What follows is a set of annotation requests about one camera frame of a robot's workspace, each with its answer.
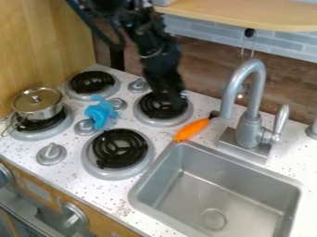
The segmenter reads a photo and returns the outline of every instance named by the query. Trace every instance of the brick backsplash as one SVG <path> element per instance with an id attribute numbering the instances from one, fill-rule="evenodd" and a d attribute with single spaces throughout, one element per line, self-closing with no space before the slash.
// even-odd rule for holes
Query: brick backsplash
<path id="1" fill-rule="evenodd" d="M 242 46 L 245 28 L 165 15 L 167 31 L 200 40 Z M 317 63 L 317 32 L 257 31 L 255 49 L 278 56 Z M 245 43 L 251 48 L 252 42 Z"/>

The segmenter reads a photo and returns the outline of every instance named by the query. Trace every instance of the silver pot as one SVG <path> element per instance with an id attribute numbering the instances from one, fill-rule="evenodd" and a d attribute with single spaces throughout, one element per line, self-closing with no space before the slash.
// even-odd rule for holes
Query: silver pot
<path id="1" fill-rule="evenodd" d="M 14 97 L 11 106 L 24 119 L 46 120 L 57 115 L 63 109 L 62 97 L 62 93 L 56 89 L 35 88 Z"/>

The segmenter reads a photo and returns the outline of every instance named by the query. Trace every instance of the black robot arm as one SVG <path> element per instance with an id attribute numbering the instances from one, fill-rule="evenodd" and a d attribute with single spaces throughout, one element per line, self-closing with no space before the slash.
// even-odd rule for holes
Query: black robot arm
<path id="1" fill-rule="evenodd" d="M 91 30 L 114 50 L 125 47 L 119 27 L 137 45 L 144 76 L 154 93 L 167 93 L 178 108 L 185 101 L 184 83 L 177 67 L 181 51 L 176 40 L 165 32 L 162 16 L 148 0 L 67 0 Z M 117 35 L 114 43 L 95 24 L 102 19 Z"/>

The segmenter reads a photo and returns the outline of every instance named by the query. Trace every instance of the speckled white countertop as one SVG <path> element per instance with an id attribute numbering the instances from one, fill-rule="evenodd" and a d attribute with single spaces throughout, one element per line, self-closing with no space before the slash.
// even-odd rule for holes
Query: speckled white countertop
<path id="1" fill-rule="evenodd" d="M 171 142 L 173 134 L 182 126 L 155 129 L 141 124 L 133 117 L 133 102 L 142 95 L 133 94 L 127 90 L 127 84 L 135 81 L 138 77 L 98 65 L 94 65 L 89 69 L 104 70 L 120 79 L 122 82 L 121 89 L 112 97 L 120 97 L 126 100 L 129 106 L 120 113 L 120 119 L 114 128 L 135 129 L 147 135 L 155 145 L 157 157 Z M 211 110 L 220 108 L 220 100 L 202 94 L 190 92 L 189 99 L 195 108 L 195 113 L 191 120 L 205 118 Z M 69 100 L 66 95 L 64 102 L 71 106 L 75 114 L 73 125 L 77 121 L 84 119 L 83 111 L 89 103 Z M 225 128 L 227 126 L 235 128 L 238 119 L 245 110 L 246 108 L 243 106 L 235 106 L 233 119 L 214 119 L 209 128 L 194 137 L 192 141 L 217 150 L 216 143 Z M 263 125 L 271 129 L 274 116 L 265 113 L 261 114 Z M 1 130 L 4 124 L 4 121 L 0 122 Z M 0 139 L 0 155 L 6 157 L 8 161 L 17 167 L 24 169 L 42 181 L 68 193 L 144 236 L 184 236 L 129 205 L 127 194 L 141 175 L 125 181 L 103 181 L 89 175 L 83 169 L 80 157 L 81 148 L 90 137 L 75 135 L 73 125 L 54 138 L 36 143 L 20 142 L 9 137 Z M 288 121 L 283 133 L 283 142 L 273 148 L 273 156 L 265 165 L 265 168 L 294 178 L 305 186 L 292 237 L 317 236 L 317 141 L 306 135 L 306 127 L 307 125 Z M 63 162 L 52 167 L 43 167 L 36 163 L 35 155 L 49 143 L 64 145 L 69 154 Z"/>

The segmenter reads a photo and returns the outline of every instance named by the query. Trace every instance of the wooden shelf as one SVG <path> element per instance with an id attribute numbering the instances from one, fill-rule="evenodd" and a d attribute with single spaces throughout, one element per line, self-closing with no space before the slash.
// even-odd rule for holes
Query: wooden shelf
<path id="1" fill-rule="evenodd" d="M 160 13 L 268 31 L 317 31 L 317 4 L 291 0 L 178 0 Z"/>

